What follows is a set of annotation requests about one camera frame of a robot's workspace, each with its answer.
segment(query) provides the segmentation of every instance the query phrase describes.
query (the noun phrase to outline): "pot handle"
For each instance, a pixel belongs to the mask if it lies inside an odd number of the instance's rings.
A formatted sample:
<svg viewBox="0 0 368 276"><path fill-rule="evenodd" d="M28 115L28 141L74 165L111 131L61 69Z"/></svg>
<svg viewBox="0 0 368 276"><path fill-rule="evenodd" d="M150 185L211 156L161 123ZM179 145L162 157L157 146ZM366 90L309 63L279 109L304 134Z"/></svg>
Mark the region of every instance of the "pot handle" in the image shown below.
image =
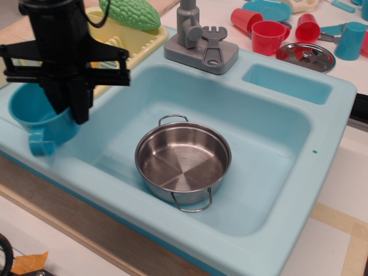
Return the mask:
<svg viewBox="0 0 368 276"><path fill-rule="evenodd" d="M180 207L180 205L179 205L179 203L178 203L178 201L177 201L177 199L175 198L174 193L171 193L171 196L173 197L173 199L174 199L174 201L175 201L175 204L176 204L176 206L178 207L178 209L179 209L180 211L194 213L194 212L200 212L200 211L203 211L203 210L207 209L208 207L210 207L210 206L212 205L212 190L211 190L211 188L208 188L208 190L207 190L207 191L208 191L208 193L209 193L209 203L208 203L208 205L204 206L204 207L203 207L203 208L201 208L201 209L196 209L196 210L188 210L188 209L183 209L183 208L181 208L181 207Z"/></svg>
<svg viewBox="0 0 368 276"><path fill-rule="evenodd" d="M161 126L161 121L162 121L162 120L164 120L164 119L166 119L166 118L169 118L169 117L182 117L182 118L184 118L187 122L189 122L189 121L188 121L188 119L187 119L184 115L180 115L180 114L171 114L171 115L166 115L166 116L162 117L162 118L159 120L159 127Z"/></svg>

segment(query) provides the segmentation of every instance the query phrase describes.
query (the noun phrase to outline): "blue toy dish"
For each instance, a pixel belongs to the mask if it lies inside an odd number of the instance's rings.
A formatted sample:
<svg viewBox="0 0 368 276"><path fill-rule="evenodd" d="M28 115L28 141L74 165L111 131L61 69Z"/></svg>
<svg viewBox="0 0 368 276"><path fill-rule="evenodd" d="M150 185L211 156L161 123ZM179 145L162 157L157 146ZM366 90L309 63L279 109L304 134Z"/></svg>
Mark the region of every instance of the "blue toy dish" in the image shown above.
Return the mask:
<svg viewBox="0 0 368 276"><path fill-rule="evenodd" d="M287 4L276 0L251 0L243 5L243 9L261 13L264 20L277 22L284 22L292 14Z"/></svg>

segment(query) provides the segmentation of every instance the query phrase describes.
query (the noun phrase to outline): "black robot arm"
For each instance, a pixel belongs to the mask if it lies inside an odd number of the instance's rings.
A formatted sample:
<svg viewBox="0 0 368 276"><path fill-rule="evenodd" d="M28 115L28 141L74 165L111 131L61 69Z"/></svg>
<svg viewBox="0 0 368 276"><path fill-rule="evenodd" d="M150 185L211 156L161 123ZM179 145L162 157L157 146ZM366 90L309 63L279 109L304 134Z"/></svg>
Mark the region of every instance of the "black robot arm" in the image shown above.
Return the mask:
<svg viewBox="0 0 368 276"><path fill-rule="evenodd" d="M125 49L94 40L82 0L20 0L35 40L0 46L8 82L39 83L56 113L71 107L74 119L89 119L96 85L130 84ZM15 66L12 59L37 60L40 67ZM91 68L91 62L118 61L119 69Z"/></svg>

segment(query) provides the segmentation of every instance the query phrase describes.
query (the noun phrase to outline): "gray faucet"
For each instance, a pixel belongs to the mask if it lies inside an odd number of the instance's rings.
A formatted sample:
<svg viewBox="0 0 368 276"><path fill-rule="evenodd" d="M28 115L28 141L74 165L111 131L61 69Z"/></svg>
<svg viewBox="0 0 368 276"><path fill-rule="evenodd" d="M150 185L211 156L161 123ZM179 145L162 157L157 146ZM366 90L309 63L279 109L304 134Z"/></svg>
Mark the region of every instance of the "gray faucet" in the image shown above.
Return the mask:
<svg viewBox="0 0 368 276"><path fill-rule="evenodd" d="M195 48L202 37L200 10L196 0L180 0L177 9L178 44L187 49Z"/></svg>
<svg viewBox="0 0 368 276"><path fill-rule="evenodd" d="M196 0L180 0L177 34L164 44L167 59L216 75L226 73L237 60L239 46L224 41L224 27L201 27Z"/></svg>

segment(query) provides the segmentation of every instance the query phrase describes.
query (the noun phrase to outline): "light blue sink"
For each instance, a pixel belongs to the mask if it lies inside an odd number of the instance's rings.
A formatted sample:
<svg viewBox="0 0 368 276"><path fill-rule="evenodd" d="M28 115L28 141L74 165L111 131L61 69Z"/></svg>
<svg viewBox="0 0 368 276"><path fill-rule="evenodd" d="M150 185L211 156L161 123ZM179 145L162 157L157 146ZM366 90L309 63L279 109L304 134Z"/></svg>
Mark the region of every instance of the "light blue sink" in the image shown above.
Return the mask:
<svg viewBox="0 0 368 276"><path fill-rule="evenodd" d="M160 47L131 76L131 87L96 99L77 136L47 158L32 156L10 117L19 85L7 85L2 154L210 273L278 275L323 186L356 88L244 50L226 74L212 75L165 59ZM231 148L231 167L203 212L153 196L135 166L139 140L168 114L217 130Z"/></svg>

